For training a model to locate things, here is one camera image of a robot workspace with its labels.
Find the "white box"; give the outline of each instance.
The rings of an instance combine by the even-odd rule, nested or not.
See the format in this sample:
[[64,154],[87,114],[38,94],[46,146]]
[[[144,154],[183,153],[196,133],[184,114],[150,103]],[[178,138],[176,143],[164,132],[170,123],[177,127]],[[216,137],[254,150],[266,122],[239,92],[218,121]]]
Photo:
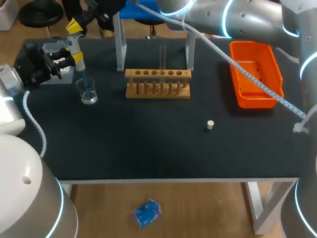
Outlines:
[[6,0],[0,7],[0,31],[10,30],[18,13],[19,7],[16,0]]

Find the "white cable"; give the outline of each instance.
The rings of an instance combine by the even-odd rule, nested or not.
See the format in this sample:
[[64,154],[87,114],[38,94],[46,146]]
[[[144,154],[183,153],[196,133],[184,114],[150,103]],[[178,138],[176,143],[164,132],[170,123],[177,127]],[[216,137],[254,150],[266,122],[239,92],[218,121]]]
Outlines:
[[46,151],[46,144],[47,144],[46,137],[45,137],[44,131],[42,130],[41,126],[37,123],[37,121],[34,119],[32,114],[30,113],[30,110],[28,109],[27,99],[28,99],[29,94],[30,94],[30,91],[26,91],[24,96],[23,96],[23,108],[25,110],[26,115],[30,119],[30,121],[33,123],[35,128],[40,133],[40,136],[42,138],[42,151],[40,153],[40,157],[43,158],[43,156],[45,155],[45,151]]
[[187,13],[189,12],[189,10],[192,8],[192,6],[197,2],[197,0],[193,0],[193,3],[190,7],[186,8],[184,11],[184,14],[183,14],[183,17],[182,17],[182,28],[185,32],[188,32],[188,30],[185,28],[184,24],[185,24],[185,18],[186,18],[186,15]]
[[180,25],[183,28],[187,28],[190,31],[193,31],[198,35],[200,38],[202,38],[203,41],[205,41],[212,49],[214,49],[221,57],[223,57],[227,62],[229,62],[231,65],[233,65],[236,69],[238,69],[241,73],[243,73],[249,80],[251,80],[254,84],[256,84],[259,88],[261,88],[265,93],[273,97],[276,101],[281,103],[283,106],[294,112],[296,115],[298,115],[300,118],[305,118],[305,113],[299,110],[294,105],[290,104],[287,100],[283,99],[278,94],[274,93],[272,90],[270,90],[268,87],[266,87],[263,83],[258,81],[253,75],[251,75],[249,72],[247,72],[243,67],[241,67],[237,62],[235,62],[232,58],[230,58],[228,55],[226,55],[225,52],[223,52],[218,46],[216,46],[213,42],[211,42],[203,33],[196,30],[194,27],[188,25],[187,23],[182,23],[180,21],[168,18],[166,16],[163,16],[156,11],[153,11],[146,6],[143,6],[142,4],[139,4],[138,2],[135,3],[137,6],[142,8],[143,10],[153,14],[154,16],[157,16],[160,19],[163,19],[164,21],[168,21],[171,23],[174,23],[176,25]]
[[294,125],[293,128],[293,132],[306,132],[308,133],[308,129],[306,127],[304,127],[304,125],[307,123],[307,121],[309,120],[309,118],[311,118],[311,116],[317,111],[317,105],[313,106],[309,112],[307,113],[306,117],[304,118],[304,120],[301,123],[296,123]]

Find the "white metal frame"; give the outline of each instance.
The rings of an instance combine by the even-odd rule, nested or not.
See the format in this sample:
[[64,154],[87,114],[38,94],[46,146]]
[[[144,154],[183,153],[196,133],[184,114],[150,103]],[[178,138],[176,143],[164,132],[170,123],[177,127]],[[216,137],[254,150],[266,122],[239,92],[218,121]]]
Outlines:
[[[117,71],[124,70],[125,55],[127,51],[127,44],[125,41],[124,29],[122,19],[120,19],[120,12],[113,16],[115,51],[117,57]],[[185,52],[187,69],[194,70],[194,53],[195,53],[195,33],[188,32]]]
[[[283,201],[295,184],[297,178],[178,178],[178,179],[105,179],[105,180],[65,180],[62,186],[68,195],[73,184],[105,183],[165,183],[165,182],[244,182],[253,218],[253,229],[256,235],[265,235],[273,223],[280,217]],[[261,200],[258,182],[272,182],[263,201]]]
[[117,71],[124,70],[125,55],[127,52],[127,44],[125,42],[125,35],[123,30],[122,19],[120,19],[120,12],[113,16],[114,25],[114,39],[115,52],[117,57]]

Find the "yellow clamp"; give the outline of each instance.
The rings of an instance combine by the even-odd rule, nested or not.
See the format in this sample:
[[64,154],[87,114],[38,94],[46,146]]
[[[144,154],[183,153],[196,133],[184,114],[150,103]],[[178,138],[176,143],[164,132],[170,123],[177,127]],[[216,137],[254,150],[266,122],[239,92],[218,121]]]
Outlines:
[[83,31],[83,28],[81,28],[81,26],[78,24],[78,22],[73,18],[73,19],[71,19],[69,24],[66,26],[66,30],[70,34],[75,34],[77,32]]
[[72,55],[72,57],[74,58],[76,65],[78,64],[79,61],[81,61],[84,58],[82,52],[75,53]]

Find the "wooden test tube rack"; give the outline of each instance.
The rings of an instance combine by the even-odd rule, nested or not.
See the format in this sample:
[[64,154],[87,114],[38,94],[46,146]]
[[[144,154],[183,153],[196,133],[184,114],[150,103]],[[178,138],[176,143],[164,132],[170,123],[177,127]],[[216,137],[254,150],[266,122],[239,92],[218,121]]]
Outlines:
[[[129,79],[126,98],[190,98],[190,85],[188,83],[188,80],[192,78],[190,70],[126,69],[125,77]],[[140,83],[138,81],[140,78],[148,78],[148,80]],[[155,79],[164,80],[165,83],[162,81],[157,83]],[[169,79],[175,79],[178,82],[171,83],[168,81]]]

